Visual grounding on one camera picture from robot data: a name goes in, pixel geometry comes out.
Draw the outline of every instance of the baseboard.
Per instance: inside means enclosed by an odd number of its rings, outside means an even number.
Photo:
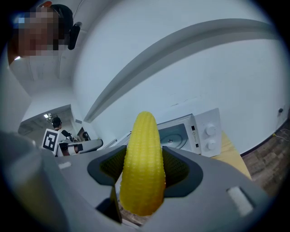
[[[279,130],[281,130],[281,128],[289,121],[289,119],[286,119],[286,121],[274,132],[277,133]],[[270,140],[270,138],[273,137],[273,134],[270,135],[268,138],[266,138],[264,141],[262,141],[261,143],[259,143],[257,146],[253,147],[252,149],[249,149],[248,151],[244,152],[241,154],[241,157],[251,153],[252,151],[256,150],[257,148],[259,148],[260,146],[262,146],[264,143],[268,142]]]

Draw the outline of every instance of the wooden floor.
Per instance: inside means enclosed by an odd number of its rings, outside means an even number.
[[[290,140],[290,123],[287,122],[277,136]],[[252,180],[270,196],[275,196],[290,168],[290,142],[272,137],[255,151],[243,156]]]

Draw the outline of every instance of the yellow corn cob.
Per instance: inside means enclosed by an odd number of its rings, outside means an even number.
[[[134,123],[124,161],[120,203],[140,216],[151,215],[163,202],[165,173],[157,124],[149,112]]]

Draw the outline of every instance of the white knob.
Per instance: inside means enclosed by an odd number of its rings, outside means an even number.
[[[216,148],[216,146],[217,146],[217,143],[216,143],[215,140],[210,140],[210,141],[208,142],[208,149],[213,150],[213,149]]]
[[[208,124],[205,128],[205,132],[208,135],[215,135],[216,134],[216,127],[213,124]]]

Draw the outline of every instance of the wooden table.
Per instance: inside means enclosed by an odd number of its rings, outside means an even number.
[[[249,179],[251,179],[251,175],[243,159],[224,132],[222,132],[222,152],[220,155],[214,156],[212,158],[230,164]]]

